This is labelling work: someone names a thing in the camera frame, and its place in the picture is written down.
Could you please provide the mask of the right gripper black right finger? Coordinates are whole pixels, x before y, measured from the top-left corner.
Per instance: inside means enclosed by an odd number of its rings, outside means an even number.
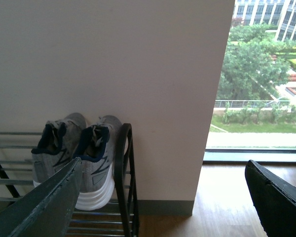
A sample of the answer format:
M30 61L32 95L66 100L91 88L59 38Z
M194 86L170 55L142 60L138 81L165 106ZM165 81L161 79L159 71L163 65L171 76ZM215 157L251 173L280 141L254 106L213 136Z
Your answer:
M296 237L296 187L250 160L245 179L260 223L269 237Z

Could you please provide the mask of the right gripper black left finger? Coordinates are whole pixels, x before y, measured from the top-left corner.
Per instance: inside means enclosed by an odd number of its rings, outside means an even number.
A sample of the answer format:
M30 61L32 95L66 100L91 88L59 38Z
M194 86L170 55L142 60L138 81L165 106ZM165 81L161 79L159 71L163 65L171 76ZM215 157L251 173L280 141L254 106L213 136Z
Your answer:
M75 158L0 212L0 237L63 237L79 196L82 162Z

